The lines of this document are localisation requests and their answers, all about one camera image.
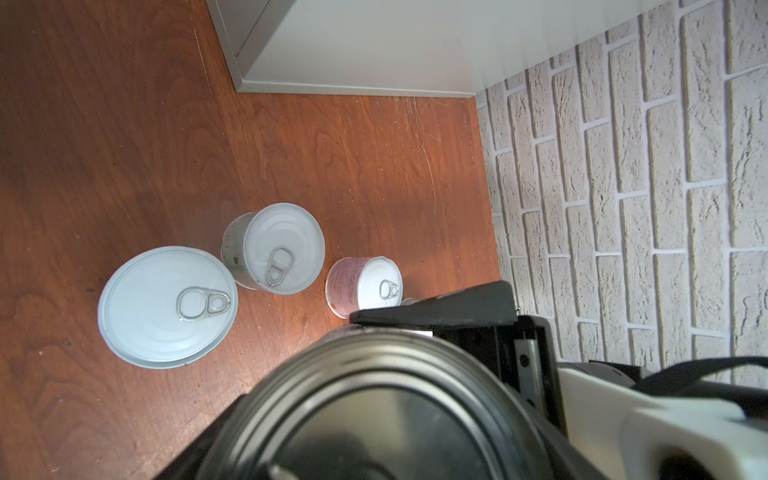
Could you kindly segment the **blue Progresso soup can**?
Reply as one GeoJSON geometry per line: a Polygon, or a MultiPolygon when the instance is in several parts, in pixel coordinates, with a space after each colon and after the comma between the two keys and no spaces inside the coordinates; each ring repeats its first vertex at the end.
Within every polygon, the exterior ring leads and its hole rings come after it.
{"type": "Polygon", "coordinates": [[[336,334],[290,358],[238,404],[201,479],[550,479],[522,402],[443,340],[391,329],[336,334]]]}

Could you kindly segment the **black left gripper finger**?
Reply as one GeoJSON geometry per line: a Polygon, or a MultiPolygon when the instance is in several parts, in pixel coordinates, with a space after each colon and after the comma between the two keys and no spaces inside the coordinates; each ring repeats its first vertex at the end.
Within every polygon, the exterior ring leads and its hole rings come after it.
{"type": "Polygon", "coordinates": [[[188,447],[158,473],[154,480],[195,479],[208,451],[244,398],[244,395],[237,397],[188,447]]]}

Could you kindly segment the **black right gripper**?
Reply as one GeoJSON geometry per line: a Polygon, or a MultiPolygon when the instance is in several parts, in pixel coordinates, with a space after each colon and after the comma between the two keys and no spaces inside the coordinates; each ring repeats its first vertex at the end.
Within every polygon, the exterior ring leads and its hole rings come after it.
{"type": "Polygon", "coordinates": [[[506,281],[409,305],[362,309],[350,315],[350,322],[430,331],[472,355],[557,429],[567,430],[550,322],[520,314],[506,281]]]}

